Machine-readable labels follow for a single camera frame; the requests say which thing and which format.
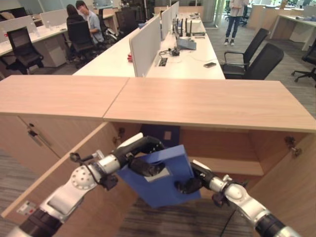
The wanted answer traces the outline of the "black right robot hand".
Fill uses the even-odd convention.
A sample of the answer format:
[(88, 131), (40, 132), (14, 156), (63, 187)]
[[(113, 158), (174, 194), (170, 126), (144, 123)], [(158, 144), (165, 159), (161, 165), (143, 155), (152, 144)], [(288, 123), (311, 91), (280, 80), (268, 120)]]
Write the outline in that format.
[(213, 178), (216, 177), (215, 173), (197, 160), (191, 161), (190, 165), (194, 174), (193, 178), (185, 182), (176, 181), (174, 183), (175, 188), (183, 194), (192, 194), (202, 187), (211, 190), (210, 184)]

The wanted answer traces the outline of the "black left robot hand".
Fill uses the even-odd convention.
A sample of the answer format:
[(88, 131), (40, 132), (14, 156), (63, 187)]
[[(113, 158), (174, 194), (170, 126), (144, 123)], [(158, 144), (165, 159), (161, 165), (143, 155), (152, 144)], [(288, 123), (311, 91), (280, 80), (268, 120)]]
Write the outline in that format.
[(150, 164), (136, 156), (140, 153), (151, 154), (165, 149), (164, 144), (152, 136), (144, 136), (142, 132), (134, 135), (111, 152), (119, 163), (120, 168), (128, 166), (134, 173), (144, 177), (158, 175), (165, 164)]

